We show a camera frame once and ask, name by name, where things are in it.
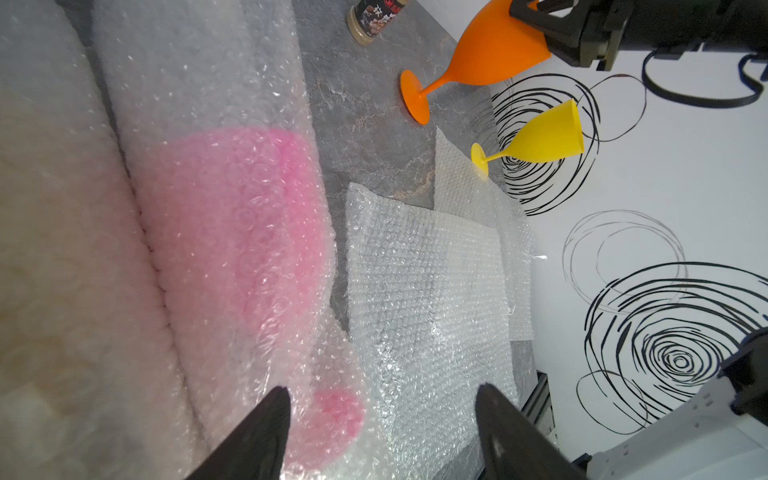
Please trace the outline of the bubble wrap of orange glass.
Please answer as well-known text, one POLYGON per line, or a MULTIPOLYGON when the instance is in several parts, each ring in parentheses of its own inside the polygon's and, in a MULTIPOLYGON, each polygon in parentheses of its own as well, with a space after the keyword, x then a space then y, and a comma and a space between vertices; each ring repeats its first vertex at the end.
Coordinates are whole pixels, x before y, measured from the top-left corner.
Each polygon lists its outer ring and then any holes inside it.
POLYGON ((346 224, 349 335, 395 477, 478 473, 478 388, 519 397, 497 233, 355 183, 346 224))

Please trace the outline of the orange wine glass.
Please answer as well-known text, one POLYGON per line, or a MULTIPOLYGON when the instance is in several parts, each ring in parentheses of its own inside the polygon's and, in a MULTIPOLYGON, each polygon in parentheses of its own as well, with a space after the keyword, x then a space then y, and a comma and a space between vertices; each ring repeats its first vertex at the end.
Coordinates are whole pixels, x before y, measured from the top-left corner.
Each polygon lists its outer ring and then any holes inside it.
POLYGON ((511 3, 492 0, 471 20, 460 37, 445 72, 430 85, 405 70, 399 78, 401 97, 419 124, 430 120, 428 95, 446 83, 488 86, 510 79, 551 57, 542 32, 510 16, 511 3))

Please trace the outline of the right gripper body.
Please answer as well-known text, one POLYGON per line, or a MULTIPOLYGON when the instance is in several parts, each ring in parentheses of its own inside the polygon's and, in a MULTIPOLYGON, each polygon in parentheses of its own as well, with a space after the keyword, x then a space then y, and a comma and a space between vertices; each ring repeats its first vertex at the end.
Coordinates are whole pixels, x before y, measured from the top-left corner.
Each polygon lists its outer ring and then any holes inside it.
POLYGON ((509 16, 573 67, 608 71, 621 51, 767 53, 765 1, 512 1, 509 16))

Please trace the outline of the bubble wrap of yellow glass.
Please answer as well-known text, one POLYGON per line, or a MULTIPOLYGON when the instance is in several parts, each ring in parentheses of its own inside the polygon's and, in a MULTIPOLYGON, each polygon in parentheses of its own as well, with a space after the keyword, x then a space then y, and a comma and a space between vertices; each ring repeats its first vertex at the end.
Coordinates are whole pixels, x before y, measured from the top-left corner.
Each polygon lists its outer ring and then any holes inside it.
POLYGON ((434 207, 497 231, 510 309, 509 339, 533 340, 533 234, 527 216, 521 204, 504 193, 441 130, 435 137, 434 207))

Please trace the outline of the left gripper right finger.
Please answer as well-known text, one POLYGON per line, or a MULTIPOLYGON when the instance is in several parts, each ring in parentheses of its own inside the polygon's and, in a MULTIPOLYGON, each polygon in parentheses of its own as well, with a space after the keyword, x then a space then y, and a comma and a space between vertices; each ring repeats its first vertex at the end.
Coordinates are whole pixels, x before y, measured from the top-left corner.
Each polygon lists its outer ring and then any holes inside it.
POLYGON ((487 479, 584 479, 494 385, 479 386, 475 416, 487 479))

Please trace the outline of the yellow wine glass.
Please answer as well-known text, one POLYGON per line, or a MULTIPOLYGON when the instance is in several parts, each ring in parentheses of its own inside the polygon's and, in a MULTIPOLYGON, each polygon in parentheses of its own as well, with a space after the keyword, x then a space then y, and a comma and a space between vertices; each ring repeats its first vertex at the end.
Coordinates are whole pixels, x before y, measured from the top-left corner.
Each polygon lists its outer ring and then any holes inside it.
POLYGON ((568 100, 527 122, 499 153, 486 155, 482 146, 474 143, 470 160, 487 175, 488 164, 503 157, 526 163, 549 163, 581 155, 584 151, 578 106, 574 100, 568 100))

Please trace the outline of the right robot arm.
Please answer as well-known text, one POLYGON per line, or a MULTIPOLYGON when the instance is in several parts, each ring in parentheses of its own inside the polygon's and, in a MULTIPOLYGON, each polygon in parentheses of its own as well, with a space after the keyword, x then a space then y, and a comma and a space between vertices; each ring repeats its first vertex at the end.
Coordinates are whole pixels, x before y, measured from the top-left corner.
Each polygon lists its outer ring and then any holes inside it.
POLYGON ((535 235, 537 368, 597 479, 763 479, 767 5, 514 1, 552 57, 499 123, 577 103, 581 154, 504 164, 535 235))

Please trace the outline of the pink glass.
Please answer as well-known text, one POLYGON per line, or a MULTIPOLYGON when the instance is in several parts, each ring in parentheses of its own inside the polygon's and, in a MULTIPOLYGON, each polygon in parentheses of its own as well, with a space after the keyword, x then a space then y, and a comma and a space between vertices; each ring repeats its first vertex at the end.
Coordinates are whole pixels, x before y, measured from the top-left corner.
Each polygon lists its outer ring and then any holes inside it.
POLYGON ((365 410, 330 308, 334 232, 291 3, 98 1, 93 31, 206 439, 284 386, 283 477, 326 477, 365 410))

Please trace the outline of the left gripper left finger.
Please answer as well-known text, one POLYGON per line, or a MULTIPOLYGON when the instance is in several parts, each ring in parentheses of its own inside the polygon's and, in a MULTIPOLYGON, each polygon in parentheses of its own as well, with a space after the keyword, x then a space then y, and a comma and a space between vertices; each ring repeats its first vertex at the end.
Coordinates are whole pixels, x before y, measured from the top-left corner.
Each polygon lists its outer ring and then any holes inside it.
POLYGON ((275 387, 187 479, 279 479, 290 420, 289 390, 275 387))

